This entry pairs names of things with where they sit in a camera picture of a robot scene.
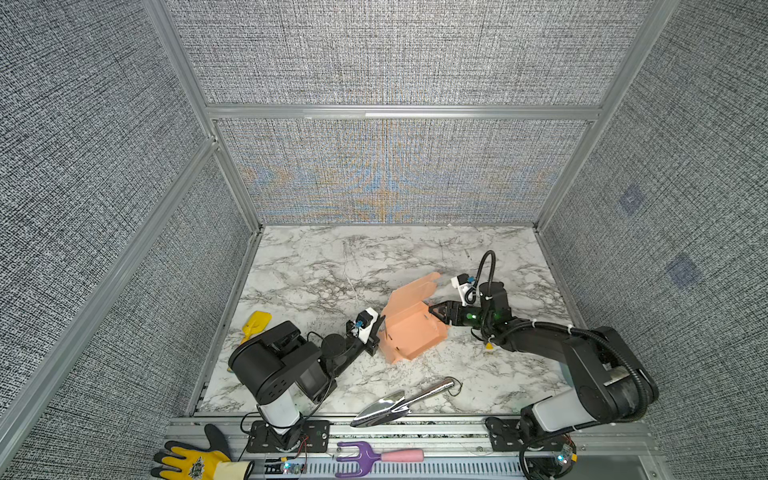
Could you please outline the pink paper box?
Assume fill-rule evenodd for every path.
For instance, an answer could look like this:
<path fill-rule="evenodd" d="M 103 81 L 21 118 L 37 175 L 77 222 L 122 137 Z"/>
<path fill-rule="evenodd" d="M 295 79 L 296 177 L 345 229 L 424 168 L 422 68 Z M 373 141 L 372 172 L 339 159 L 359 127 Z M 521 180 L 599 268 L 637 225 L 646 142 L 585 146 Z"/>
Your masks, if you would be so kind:
<path fill-rule="evenodd" d="M 439 278 L 433 272 L 392 292 L 378 332 L 379 349 L 389 364 L 414 360 L 448 337 L 449 326 L 426 303 L 436 292 Z"/>

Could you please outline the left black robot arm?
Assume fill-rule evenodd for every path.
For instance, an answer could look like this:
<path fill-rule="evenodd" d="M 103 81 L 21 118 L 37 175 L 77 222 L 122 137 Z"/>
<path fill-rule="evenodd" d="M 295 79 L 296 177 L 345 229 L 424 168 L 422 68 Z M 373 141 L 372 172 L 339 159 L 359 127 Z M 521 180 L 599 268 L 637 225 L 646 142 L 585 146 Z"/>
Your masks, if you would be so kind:
<path fill-rule="evenodd" d="M 283 322 L 245 341 L 228 366 L 253 395 L 259 418 L 242 426 L 245 451 L 278 455 L 325 453 L 330 423 L 299 411 L 291 395 L 296 387 L 318 409 L 337 387 L 337 378 L 358 357 L 374 355 L 385 317 L 368 308 L 348 321 L 345 333 L 316 344 L 292 322 Z"/>

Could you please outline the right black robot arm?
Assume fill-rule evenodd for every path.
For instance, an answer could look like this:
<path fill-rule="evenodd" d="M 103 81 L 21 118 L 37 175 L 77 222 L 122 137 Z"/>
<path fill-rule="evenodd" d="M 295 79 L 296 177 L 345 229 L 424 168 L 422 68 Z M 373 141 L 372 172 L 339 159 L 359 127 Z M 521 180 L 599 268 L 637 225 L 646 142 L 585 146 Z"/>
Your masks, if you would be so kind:
<path fill-rule="evenodd" d="M 470 328 L 491 346 L 557 361 L 570 378 L 569 390 L 523 408 L 513 423 L 487 418 L 494 450 L 562 445 L 579 429 L 640 420 L 658 399 L 655 381 L 615 329 L 524 319 L 512 314 L 503 283 L 478 283 L 467 275 L 452 282 L 461 300 L 430 306 L 433 316 Z"/>

